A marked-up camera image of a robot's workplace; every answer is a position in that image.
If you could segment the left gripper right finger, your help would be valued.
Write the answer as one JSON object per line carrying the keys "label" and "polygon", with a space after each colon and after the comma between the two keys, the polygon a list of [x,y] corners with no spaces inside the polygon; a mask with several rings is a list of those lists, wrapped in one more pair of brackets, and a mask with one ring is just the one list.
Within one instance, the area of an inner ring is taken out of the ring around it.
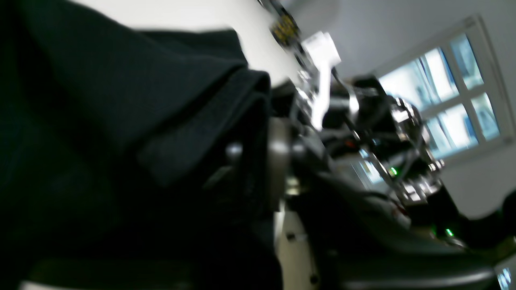
{"label": "left gripper right finger", "polygon": [[319,275],[308,233],[289,208],[298,197],[300,182],[291,171],[291,124],[284,118],[268,122],[268,205],[273,213],[273,244],[282,269],[285,290],[318,290]]}

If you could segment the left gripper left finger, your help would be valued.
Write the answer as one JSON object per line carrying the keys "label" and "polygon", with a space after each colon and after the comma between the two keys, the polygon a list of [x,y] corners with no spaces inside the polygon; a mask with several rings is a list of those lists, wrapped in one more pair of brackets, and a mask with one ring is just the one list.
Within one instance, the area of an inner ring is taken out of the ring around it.
{"label": "left gripper left finger", "polygon": [[209,176],[202,189],[212,190],[221,184],[230,184],[236,181],[243,160],[243,151],[241,141],[228,143],[224,150],[224,162]]}

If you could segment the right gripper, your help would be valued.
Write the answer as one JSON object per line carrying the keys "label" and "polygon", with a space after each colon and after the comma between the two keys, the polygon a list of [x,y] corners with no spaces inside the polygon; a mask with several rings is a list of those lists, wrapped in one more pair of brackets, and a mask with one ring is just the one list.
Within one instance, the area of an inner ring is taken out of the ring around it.
{"label": "right gripper", "polygon": [[295,84],[282,83],[282,118],[291,125],[292,141],[326,142],[345,132],[370,130],[387,111],[387,94],[376,77],[333,77],[331,68]]}

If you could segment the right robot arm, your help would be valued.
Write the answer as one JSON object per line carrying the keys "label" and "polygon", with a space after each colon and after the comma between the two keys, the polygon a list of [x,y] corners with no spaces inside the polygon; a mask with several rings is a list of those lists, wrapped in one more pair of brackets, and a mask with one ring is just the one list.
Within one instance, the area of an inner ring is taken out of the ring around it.
{"label": "right robot arm", "polygon": [[489,215],[459,212],[410,103],[374,78],[342,84],[302,70],[279,119],[270,195],[298,213],[318,290],[514,290],[515,193]]}

